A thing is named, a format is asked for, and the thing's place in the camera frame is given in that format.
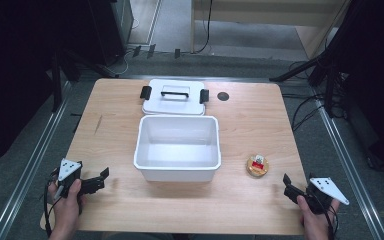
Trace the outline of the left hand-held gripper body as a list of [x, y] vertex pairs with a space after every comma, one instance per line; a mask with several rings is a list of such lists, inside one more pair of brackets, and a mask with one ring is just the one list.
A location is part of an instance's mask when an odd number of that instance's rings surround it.
[[83, 164], [81, 161], [74, 162], [63, 158], [60, 163], [57, 177], [57, 191], [53, 197], [54, 200], [60, 197], [67, 198], [69, 190], [76, 179], [80, 178]]

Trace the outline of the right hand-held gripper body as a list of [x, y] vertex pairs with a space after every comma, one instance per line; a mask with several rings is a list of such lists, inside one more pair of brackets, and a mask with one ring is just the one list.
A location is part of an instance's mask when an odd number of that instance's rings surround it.
[[314, 174], [309, 176], [309, 185], [305, 191], [301, 191], [311, 211], [316, 214], [324, 214], [331, 207], [333, 199], [338, 200], [344, 205], [349, 205], [349, 200], [342, 191], [337, 187], [330, 177], [316, 177]]

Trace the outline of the person's right hand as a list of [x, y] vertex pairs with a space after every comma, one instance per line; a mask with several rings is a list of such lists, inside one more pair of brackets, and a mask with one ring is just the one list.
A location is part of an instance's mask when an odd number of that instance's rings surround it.
[[304, 227], [305, 240], [332, 240], [335, 213], [338, 211], [340, 202], [333, 199], [327, 214], [315, 215], [303, 196], [298, 196], [297, 201], [302, 213], [301, 223]]

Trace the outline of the person's left hand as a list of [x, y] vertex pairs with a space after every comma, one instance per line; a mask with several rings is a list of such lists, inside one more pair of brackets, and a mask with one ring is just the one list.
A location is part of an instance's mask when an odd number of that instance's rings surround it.
[[52, 232], [64, 231], [76, 233], [80, 223], [79, 205], [86, 203], [85, 196], [78, 196], [81, 185], [81, 180], [76, 179], [69, 190], [68, 197], [61, 198], [54, 205], [55, 223]]

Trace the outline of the round gold tin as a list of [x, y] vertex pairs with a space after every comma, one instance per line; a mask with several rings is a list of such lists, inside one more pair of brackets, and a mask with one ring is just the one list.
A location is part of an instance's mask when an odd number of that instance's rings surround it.
[[246, 162], [246, 170], [251, 176], [260, 178], [268, 173], [269, 162], [261, 154], [252, 155]]

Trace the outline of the white plastic storage box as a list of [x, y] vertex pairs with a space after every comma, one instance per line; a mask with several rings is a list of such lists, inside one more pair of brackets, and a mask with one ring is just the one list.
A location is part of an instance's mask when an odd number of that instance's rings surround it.
[[147, 181], [208, 182], [221, 162], [215, 117], [147, 115], [140, 120], [133, 164]]

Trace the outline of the black metal stand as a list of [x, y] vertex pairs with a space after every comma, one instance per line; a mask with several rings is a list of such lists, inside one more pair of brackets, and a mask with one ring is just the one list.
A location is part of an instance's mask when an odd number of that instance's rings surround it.
[[324, 109], [329, 117], [333, 117], [334, 82], [339, 76], [340, 59], [345, 54], [344, 45], [352, 38], [352, 30], [352, 20], [345, 20], [322, 53], [314, 59], [309, 60], [278, 77], [270, 78], [270, 81], [284, 82], [309, 68], [313, 68], [308, 78], [308, 83], [311, 87], [316, 87], [319, 86], [323, 80], [326, 80]]
[[62, 105], [62, 86], [61, 73], [64, 73], [67, 80], [70, 82], [78, 81], [81, 74], [76, 66], [80, 63], [90, 70], [98, 73], [105, 78], [116, 78], [117, 74], [112, 73], [108, 68], [92, 63], [82, 57], [73, 50], [56, 48], [51, 58], [51, 80], [53, 86], [53, 107], [52, 111], [56, 112]]

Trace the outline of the black cabinet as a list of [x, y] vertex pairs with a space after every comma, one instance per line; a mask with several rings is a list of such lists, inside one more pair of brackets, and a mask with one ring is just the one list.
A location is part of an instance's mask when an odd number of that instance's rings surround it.
[[133, 25], [130, 0], [84, 0], [82, 52], [96, 64], [109, 66], [127, 51]]

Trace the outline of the light wooden furniture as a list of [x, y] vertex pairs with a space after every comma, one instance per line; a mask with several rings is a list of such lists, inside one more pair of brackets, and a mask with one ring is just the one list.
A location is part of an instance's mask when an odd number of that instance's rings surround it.
[[307, 57], [314, 58], [331, 30], [342, 23], [351, 0], [191, 0], [190, 51], [195, 51], [195, 21], [291, 25]]

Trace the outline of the metal floor rail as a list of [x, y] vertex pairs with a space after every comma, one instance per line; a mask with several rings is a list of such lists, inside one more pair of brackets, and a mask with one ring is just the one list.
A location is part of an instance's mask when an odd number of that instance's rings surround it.
[[328, 115], [327, 111], [324, 110], [324, 107], [326, 107], [327, 104], [324, 100], [316, 100], [316, 105], [321, 107], [320, 115], [324, 126], [338, 154], [341, 166], [347, 176], [347, 180], [356, 198], [356, 202], [358, 203], [360, 211], [362, 212], [373, 239], [384, 240], [384, 224], [381, 220], [380, 214], [377, 211], [377, 208], [375, 207], [359, 172], [357, 171], [353, 158], [343, 141], [335, 121]]
[[15, 188], [10, 195], [9, 200], [6, 202], [3, 211], [0, 215], [0, 240], [4, 240], [9, 233], [9, 230], [22, 206], [22, 203], [28, 193], [34, 176], [44, 158], [46, 150], [50, 141], [56, 131], [56, 128], [64, 114], [67, 102], [72, 92], [73, 84], [66, 82], [62, 88], [62, 102], [61, 105], [51, 114], [47, 124], [45, 125], [42, 134], [35, 148], [30, 155], [30, 158], [24, 168]]

